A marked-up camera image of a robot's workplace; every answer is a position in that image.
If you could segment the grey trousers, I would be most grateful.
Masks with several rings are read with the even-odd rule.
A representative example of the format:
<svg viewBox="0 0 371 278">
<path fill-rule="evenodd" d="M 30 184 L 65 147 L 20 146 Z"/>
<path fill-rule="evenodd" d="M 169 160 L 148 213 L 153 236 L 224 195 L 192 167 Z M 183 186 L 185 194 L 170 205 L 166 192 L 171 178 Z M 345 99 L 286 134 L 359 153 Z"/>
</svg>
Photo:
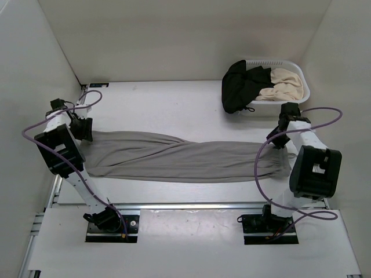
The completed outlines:
<svg viewBox="0 0 371 278">
<path fill-rule="evenodd" d="M 139 131 L 94 131 L 81 143 L 92 177 L 124 180 L 223 183 L 285 178 L 291 168 L 286 149 L 255 142 L 192 142 Z"/>
</svg>

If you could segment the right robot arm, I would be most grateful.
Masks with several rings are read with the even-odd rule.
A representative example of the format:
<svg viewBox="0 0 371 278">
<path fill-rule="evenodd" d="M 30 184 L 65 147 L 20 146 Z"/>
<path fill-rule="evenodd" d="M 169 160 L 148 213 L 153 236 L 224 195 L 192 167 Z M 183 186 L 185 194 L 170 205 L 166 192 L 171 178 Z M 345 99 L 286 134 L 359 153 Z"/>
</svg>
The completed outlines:
<svg viewBox="0 0 371 278">
<path fill-rule="evenodd" d="M 283 231 L 294 211 L 311 201 L 332 197 L 336 191 L 342 154 L 327 147 L 315 134 L 297 103 L 284 103 L 277 127 L 267 136 L 274 147 L 283 149 L 291 141 L 297 150 L 289 185 L 281 195 L 263 207 L 263 229 Z"/>
</svg>

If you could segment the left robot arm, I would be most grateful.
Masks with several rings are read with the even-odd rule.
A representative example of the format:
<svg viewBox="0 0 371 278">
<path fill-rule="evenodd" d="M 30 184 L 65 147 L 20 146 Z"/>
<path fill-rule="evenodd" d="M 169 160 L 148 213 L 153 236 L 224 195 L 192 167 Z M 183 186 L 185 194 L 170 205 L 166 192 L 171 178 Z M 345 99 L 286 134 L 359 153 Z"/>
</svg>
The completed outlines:
<svg viewBox="0 0 371 278">
<path fill-rule="evenodd" d="M 107 232 L 127 234 L 123 216 L 91 181 L 85 169 L 85 156 L 80 144 L 92 142 L 92 122 L 88 105 L 68 108 L 67 102 L 57 98 L 50 102 L 52 110 L 46 113 L 44 131 L 34 137 L 49 170 L 68 181 L 79 193 L 90 212 L 84 214 L 87 222 Z"/>
</svg>

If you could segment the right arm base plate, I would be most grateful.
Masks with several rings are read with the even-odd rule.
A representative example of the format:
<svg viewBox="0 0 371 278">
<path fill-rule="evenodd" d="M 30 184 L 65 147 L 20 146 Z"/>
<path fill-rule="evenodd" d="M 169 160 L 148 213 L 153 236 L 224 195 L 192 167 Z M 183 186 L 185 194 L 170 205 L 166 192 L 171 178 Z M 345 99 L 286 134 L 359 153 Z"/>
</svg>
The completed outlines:
<svg viewBox="0 0 371 278">
<path fill-rule="evenodd" d="M 243 214 L 237 218 L 237 223 L 242 225 L 244 245 L 299 244 L 294 226 L 284 232 L 293 218 Z"/>
</svg>

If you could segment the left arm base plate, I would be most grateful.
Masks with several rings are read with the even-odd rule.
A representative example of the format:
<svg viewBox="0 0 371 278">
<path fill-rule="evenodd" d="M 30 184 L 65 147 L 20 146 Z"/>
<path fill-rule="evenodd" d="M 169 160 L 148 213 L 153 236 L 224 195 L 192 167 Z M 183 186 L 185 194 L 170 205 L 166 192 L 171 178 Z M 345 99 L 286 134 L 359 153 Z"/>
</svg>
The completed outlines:
<svg viewBox="0 0 371 278">
<path fill-rule="evenodd" d="M 99 229 L 93 223 L 88 223 L 85 242 L 87 243 L 137 243 L 140 225 L 138 214 L 123 215 L 126 224 L 127 236 L 123 237 L 123 226 Z"/>
</svg>

